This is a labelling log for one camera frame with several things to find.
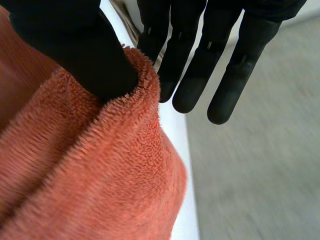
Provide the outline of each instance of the towel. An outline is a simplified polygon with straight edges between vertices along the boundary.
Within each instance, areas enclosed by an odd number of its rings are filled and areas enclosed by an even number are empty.
[[[170,239],[186,171],[159,124],[152,63],[124,51],[132,93],[102,105],[59,69],[1,134],[1,240]]]
[[[0,132],[58,65],[27,45],[0,6]]]

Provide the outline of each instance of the black finger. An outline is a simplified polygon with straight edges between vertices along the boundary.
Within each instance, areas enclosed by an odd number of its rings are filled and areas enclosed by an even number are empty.
[[[277,34],[280,25],[281,22],[247,12],[244,14],[238,42],[207,111],[212,123],[224,124],[228,121],[261,53]]]
[[[178,112],[188,113],[195,107],[226,47],[241,10],[236,4],[222,7],[215,1],[208,1],[200,44],[173,97],[172,103]]]
[[[206,6],[206,0],[172,0],[171,39],[158,71],[161,93],[160,102],[170,99],[194,45],[199,18]]]
[[[14,30],[104,101],[131,92],[137,73],[102,12],[100,0],[0,0]]]
[[[144,26],[137,48],[154,63],[168,36],[170,0],[137,0],[137,3]]]

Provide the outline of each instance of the fabric fibers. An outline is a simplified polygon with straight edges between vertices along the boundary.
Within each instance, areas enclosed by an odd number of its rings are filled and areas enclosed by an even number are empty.
[[[159,124],[152,63],[105,105],[59,69],[0,136],[1,240],[169,240],[186,171]]]

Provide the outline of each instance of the robotic hand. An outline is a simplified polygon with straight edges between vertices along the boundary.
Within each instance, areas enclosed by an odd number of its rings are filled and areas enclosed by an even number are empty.
[[[212,123],[228,121],[265,46],[282,21],[295,17],[306,1],[208,0],[206,4],[206,0],[137,0],[144,25],[137,47],[153,62],[166,41],[171,8],[172,37],[158,71],[160,102],[167,102],[174,93],[205,10],[199,46],[172,100],[180,113],[195,107],[244,9],[238,42],[207,110]]]

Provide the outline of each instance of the gray floor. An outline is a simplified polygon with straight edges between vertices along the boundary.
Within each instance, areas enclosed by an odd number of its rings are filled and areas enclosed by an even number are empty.
[[[202,240],[320,239],[320,18],[266,47],[228,123],[207,107],[226,49],[186,115]]]

